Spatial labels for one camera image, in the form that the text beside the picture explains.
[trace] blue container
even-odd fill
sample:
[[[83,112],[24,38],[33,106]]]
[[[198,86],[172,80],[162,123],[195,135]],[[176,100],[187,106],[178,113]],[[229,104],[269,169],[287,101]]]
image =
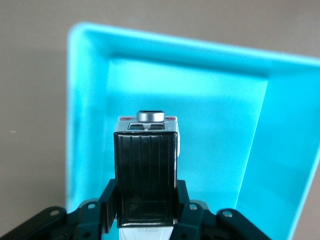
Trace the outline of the blue container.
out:
[[[178,179],[272,239],[295,231],[320,158],[320,60],[83,23],[68,42],[66,205],[114,178],[121,115],[178,117]],[[117,239],[113,226],[106,239]]]

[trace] brown background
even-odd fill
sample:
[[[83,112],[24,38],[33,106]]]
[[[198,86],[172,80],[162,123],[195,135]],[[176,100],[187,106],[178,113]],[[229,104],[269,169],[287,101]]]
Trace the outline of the brown background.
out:
[[[0,236],[65,203],[66,37],[80,21],[320,57],[319,0],[0,0]],[[318,170],[295,240],[320,239],[319,190]]]

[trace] beige surface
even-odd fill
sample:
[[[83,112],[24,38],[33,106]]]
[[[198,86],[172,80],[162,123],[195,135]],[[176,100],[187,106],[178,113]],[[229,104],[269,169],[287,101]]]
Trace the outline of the beige surface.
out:
[[[79,21],[320,57],[319,0],[0,0],[0,235],[64,205],[66,36]],[[295,240],[320,239],[319,200],[320,171]]]

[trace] blue plastic bin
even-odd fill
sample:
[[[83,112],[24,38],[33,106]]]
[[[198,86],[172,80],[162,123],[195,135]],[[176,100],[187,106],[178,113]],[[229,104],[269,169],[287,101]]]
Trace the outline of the blue plastic bin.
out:
[[[178,117],[191,199],[293,236],[320,158],[319,59],[90,23],[68,41],[69,212],[114,178],[118,116],[159,109]]]

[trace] blue tray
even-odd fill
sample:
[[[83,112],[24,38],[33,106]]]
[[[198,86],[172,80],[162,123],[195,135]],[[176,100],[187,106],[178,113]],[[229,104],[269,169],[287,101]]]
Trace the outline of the blue tray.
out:
[[[68,42],[67,209],[115,177],[118,116],[160,109],[178,116],[178,178],[190,198],[290,239],[320,158],[319,92],[318,59],[78,24]]]

